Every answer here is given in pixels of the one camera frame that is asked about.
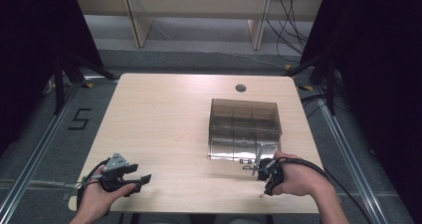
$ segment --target hand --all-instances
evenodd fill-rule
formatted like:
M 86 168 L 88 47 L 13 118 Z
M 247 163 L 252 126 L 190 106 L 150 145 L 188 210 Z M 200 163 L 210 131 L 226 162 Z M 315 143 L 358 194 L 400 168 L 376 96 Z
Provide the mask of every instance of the hand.
M 277 151 L 274 159 L 280 157 L 299 158 L 294 154 Z M 313 169 L 293 163 L 282 165 L 285 181 L 273 189 L 275 195 L 283 193 L 305 196 L 310 195 L 316 202 L 323 224 L 347 224 L 347 218 L 338 202 L 334 187 Z
M 294 154 L 287 154 L 281 151 L 277 151 L 274 154 L 275 160 L 281 157 L 300 158 Z M 323 176 L 309 167 L 286 163 L 282 165 L 282 169 L 285 173 L 285 181 L 273 189 L 273 194 L 275 195 L 283 193 L 297 196 L 313 195 L 318 188 L 331 186 Z
M 100 167 L 94 172 L 94 174 L 101 173 L 103 168 L 103 166 Z M 130 183 L 114 192 L 106 192 L 97 182 L 97 179 L 90 180 L 89 185 L 85 189 L 78 213 L 71 221 L 71 224 L 96 222 L 109 211 L 111 205 L 116 200 L 118 200 L 121 196 L 129 193 L 135 187 L 134 183 Z

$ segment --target black curtain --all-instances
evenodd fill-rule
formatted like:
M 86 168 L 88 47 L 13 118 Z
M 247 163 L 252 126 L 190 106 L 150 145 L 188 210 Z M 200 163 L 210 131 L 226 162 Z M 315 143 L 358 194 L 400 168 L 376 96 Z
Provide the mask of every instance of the black curtain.
M 334 53 L 335 65 L 377 158 L 422 223 L 422 0 L 360 1 L 352 29 L 338 37 L 346 49 Z M 303 61 L 322 51 L 345 7 L 344 0 L 323 0 Z
M 0 0 L 0 26 L 1 155 L 22 135 L 60 50 L 102 61 L 77 0 Z

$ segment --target transparent acrylic container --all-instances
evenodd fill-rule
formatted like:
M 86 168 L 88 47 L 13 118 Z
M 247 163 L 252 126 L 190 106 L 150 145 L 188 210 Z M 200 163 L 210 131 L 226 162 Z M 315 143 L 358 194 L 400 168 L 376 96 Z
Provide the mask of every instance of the transparent acrylic container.
M 280 149 L 279 112 L 276 103 L 213 99 L 209 123 L 210 159 L 255 162 L 273 157 Z

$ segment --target black cord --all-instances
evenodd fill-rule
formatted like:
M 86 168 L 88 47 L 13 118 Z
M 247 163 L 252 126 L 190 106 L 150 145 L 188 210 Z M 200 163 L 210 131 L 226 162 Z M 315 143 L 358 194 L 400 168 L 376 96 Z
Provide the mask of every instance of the black cord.
M 269 20 L 267 20 L 267 23 L 268 23 L 268 25 L 270 25 L 270 27 L 271 27 L 271 29 L 274 31 L 274 33 L 276 33 L 276 35 L 278 36 L 278 38 L 280 39 L 280 40 L 282 40 L 283 42 L 285 42 L 286 43 L 286 45 L 288 45 L 290 48 L 292 48 L 294 51 L 296 51 L 297 53 L 299 53 L 299 54 L 302 54 L 302 51 L 301 50 L 299 50 L 298 48 L 296 48 L 295 46 L 293 46 L 288 40 L 286 40 L 286 38 L 284 38 L 283 36 L 282 36 L 282 32 L 280 32 L 280 33 L 278 33 L 277 31 L 276 31 L 276 29 L 274 29 L 274 27 L 273 27 L 273 25 L 271 25 L 271 23 L 270 23 L 270 21 Z
M 306 101 L 312 101 L 312 100 L 315 100 L 315 99 L 322 99 L 322 98 L 325 98 L 325 96 L 326 95 L 313 95 L 313 96 L 310 96 L 310 97 L 305 97 L 305 98 L 301 99 L 301 103 L 306 102 Z
M 289 34 L 291 34 L 293 37 L 297 38 L 297 39 L 298 39 L 298 41 L 299 41 L 299 43 L 301 44 L 301 47 L 303 48 L 303 47 L 304 47 L 304 46 L 303 46 L 303 40 L 304 40 L 304 41 L 307 41 L 307 40 L 308 40 L 308 37 L 306 37 L 306 36 L 305 36 L 305 35 L 303 35 L 301 32 L 299 32 L 298 27 L 296 26 L 296 20 L 295 20 L 295 10 L 294 10 L 294 8 L 293 8 L 293 1 L 294 1 L 294 0 L 291 0 L 291 2 L 290 2 L 291 7 L 290 7 L 290 9 L 289 9 L 289 12 L 287 11 L 285 4 L 283 3 L 283 0 L 280 0 L 280 3 L 282 4 L 283 9 L 285 10 L 285 14 L 286 14 L 287 21 L 289 21 L 289 23 L 291 24 L 292 28 L 294 29 L 294 31 L 295 31 L 295 33 L 296 33 L 297 35 L 295 36 L 295 35 L 293 35 L 293 34 L 291 34 L 291 33 L 289 33 Z
M 315 110 L 313 110 L 310 114 L 307 115 L 307 118 L 309 118 L 311 115 L 313 115 L 317 110 L 319 110 L 323 106 L 326 106 L 326 103 L 320 105 L 318 108 L 316 108 Z
M 99 164 L 97 164 L 97 166 L 96 166 L 96 167 L 94 167 L 94 169 L 93 169 L 93 170 L 91 170 L 91 172 L 87 175 L 87 177 L 85 178 L 85 183 L 82 183 L 82 185 L 83 185 L 84 187 L 86 187 L 86 186 L 88 185 L 88 182 L 90 181 L 91 177 L 93 176 L 94 172 L 95 172 L 97 169 L 99 169 L 99 167 L 101 167 L 102 165 L 107 164 L 109 160 L 110 160 L 110 158 L 108 158 L 108 159 L 106 159 L 106 160 L 104 160 L 104 161 L 100 162 Z
M 283 165 L 283 164 L 287 164 L 287 163 L 300 164 L 300 165 L 303 165 L 303 166 L 306 166 L 306 167 L 313 169 L 314 171 L 318 172 L 321 176 L 325 177 L 328 180 L 328 176 L 325 174 L 325 172 L 322 169 L 320 169 L 320 167 L 318 167 L 315 164 L 313 164 L 312 162 L 306 161 L 304 159 L 279 157 L 277 159 L 277 163 L 279 165 Z
M 336 104 L 334 104 L 334 106 L 335 106 L 337 109 L 341 110 L 341 111 L 344 111 L 344 112 L 350 112 L 350 109 L 349 109 L 349 108 L 344 109 L 344 108 L 339 107 L 339 106 L 338 106 L 338 105 L 336 105 Z
M 99 181 L 96 181 L 96 182 L 89 182 L 89 183 L 87 183 L 87 186 L 89 186 L 89 185 L 91 185 L 91 184 L 94 184 L 94 183 L 100 183 Z
M 305 108 L 307 105 L 312 103 L 314 100 L 307 101 L 305 104 L 302 105 L 302 108 Z
M 286 17 L 289 17 L 290 16 L 290 12 L 291 12 L 291 10 L 293 10 L 293 7 L 291 7 L 290 9 L 289 9 L 289 13 L 286 13 Z M 292 36 L 292 37 L 295 37 L 295 38 L 297 38 L 297 36 L 295 36 L 294 34 L 292 34 L 291 32 L 289 32 L 288 30 L 286 30 L 286 25 L 288 24 L 288 19 L 286 19 L 286 21 L 285 21 L 285 24 L 284 25 L 282 25 L 282 22 L 279 20 L 279 24 L 280 24 L 280 26 L 282 27 L 282 31 L 284 31 L 284 32 L 286 32 L 287 34 L 289 34 L 290 36 Z
M 359 209 L 359 211 L 362 213 L 363 217 L 366 219 L 366 222 L 371 224 L 372 222 L 370 221 L 368 215 L 366 215 L 365 211 L 363 210 L 363 208 L 359 205 L 359 203 L 357 203 L 356 199 L 354 199 L 354 197 L 345 189 L 345 187 L 329 172 L 328 169 L 326 169 L 325 166 L 323 166 L 323 169 L 325 170 L 325 172 L 329 175 L 329 177 L 331 177 L 332 180 L 334 180 L 339 187 L 341 187 L 341 189 L 344 191 L 344 193 L 350 198 L 350 200 L 356 205 L 356 207 Z

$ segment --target table top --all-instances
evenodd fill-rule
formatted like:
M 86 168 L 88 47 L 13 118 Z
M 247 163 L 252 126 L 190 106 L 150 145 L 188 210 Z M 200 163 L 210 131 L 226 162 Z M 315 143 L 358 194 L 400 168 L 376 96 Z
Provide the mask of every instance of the table top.
M 237 92 L 239 84 L 245 92 Z M 277 103 L 282 151 L 321 167 L 295 84 L 288 77 L 124 74 L 109 103 L 79 180 L 119 152 L 139 164 L 126 180 L 152 174 L 139 193 L 111 211 L 155 213 L 317 213 L 310 196 L 265 196 L 244 164 L 211 160 L 212 99 Z M 76 198 L 69 202 L 76 210 Z

